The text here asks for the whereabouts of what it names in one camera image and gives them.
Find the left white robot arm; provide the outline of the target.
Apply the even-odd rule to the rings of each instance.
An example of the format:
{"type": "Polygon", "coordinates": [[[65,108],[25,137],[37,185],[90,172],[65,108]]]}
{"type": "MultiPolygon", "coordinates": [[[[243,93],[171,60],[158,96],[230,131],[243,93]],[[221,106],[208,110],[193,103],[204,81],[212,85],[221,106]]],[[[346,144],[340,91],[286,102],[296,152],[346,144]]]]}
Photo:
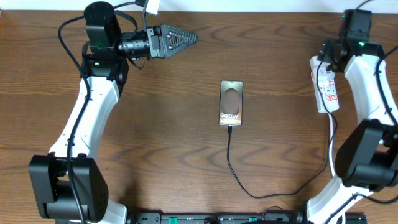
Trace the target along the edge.
{"type": "Polygon", "coordinates": [[[82,48],[80,91],[67,124],[46,155],[34,155],[29,175],[39,214],[57,223],[134,223],[127,206],[109,198],[96,164],[109,115],[119,101],[129,67],[138,60],[166,59],[195,44],[198,36],[168,25],[122,32],[118,18],[133,22],[121,5],[97,1],[83,14],[88,41],[82,48]]]}

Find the gold Galaxy smartphone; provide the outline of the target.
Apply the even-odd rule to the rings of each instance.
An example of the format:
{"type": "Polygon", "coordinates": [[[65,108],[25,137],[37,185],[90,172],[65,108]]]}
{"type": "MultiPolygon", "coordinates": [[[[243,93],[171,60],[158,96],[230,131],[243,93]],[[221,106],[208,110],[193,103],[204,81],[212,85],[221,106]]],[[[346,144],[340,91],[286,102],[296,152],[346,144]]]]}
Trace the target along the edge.
{"type": "Polygon", "coordinates": [[[242,126],[243,81],[221,81],[218,120],[220,126],[242,126]]]}

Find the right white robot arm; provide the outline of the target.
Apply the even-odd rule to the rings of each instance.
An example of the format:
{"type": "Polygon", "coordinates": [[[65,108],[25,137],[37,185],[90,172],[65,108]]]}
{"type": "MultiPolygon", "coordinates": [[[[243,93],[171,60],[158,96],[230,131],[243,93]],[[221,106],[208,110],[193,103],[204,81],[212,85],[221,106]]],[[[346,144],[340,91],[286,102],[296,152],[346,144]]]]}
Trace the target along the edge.
{"type": "Polygon", "coordinates": [[[397,185],[397,106],[386,78],[388,56],[369,40],[372,13],[347,9],[337,39],[326,39],[310,60],[317,106],[332,102],[334,74],[341,72],[351,87],[358,125],[336,153],[334,176],[307,201],[301,223],[356,223],[343,215],[362,198],[397,185]]]}

